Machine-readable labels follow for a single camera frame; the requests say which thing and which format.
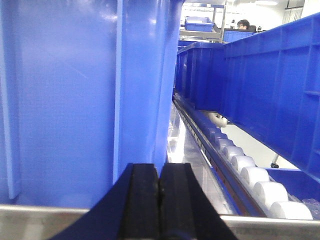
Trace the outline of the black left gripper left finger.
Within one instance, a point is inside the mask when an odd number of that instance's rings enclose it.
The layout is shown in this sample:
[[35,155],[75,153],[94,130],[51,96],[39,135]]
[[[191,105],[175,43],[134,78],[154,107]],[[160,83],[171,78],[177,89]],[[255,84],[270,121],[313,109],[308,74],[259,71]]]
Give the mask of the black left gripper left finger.
[[54,240],[156,240],[160,236],[158,174],[130,163],[107,194]]

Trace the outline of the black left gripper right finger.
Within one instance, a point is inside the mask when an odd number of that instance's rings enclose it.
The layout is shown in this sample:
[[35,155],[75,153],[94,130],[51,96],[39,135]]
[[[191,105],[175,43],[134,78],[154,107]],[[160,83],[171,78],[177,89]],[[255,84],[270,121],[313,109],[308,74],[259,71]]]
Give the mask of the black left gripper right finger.
[[161,240],[236,240],[189,163],[166,163],[159,179]]

